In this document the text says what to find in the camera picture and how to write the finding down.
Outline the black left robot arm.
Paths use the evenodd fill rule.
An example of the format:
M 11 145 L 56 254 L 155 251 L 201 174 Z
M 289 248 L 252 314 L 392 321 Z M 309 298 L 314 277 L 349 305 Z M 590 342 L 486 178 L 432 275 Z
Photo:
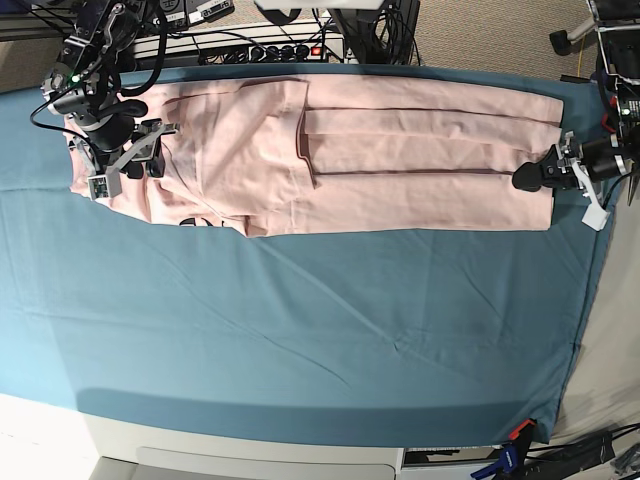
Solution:
M 571 166 L 582 169 L 596 184 L 612 179 L 629 181 L 628 201 L 639 191 L 639 3 L 589 1 L 591 17 L 571 32 L 549 34 L 554 52 L 566 56 L 573 45 L 594 33 L 598 56 L 594 78 L 605 109 L 602 125 L 609 136 L 579 144 L 566 139 L 546 156 L 527 162 L 512 176 L 522 191 L 585 189 Z

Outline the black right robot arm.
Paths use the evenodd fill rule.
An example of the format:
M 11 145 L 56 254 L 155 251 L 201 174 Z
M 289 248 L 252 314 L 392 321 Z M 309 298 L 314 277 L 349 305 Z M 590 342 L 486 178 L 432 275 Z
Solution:
M 124 87 L 119 58 L 149 27 L 159 35 L 152 73 L 143 84 Z M 161 177 L 160 137 L 177 127 L 149 118 L 142 95 L 160 76 L 168 33 L 159 1 L 83 2 L 43 81 L 44 103 L 30 114 L 31 124 L 70 135 L 70 149 L 81 155 L 92 176 Z

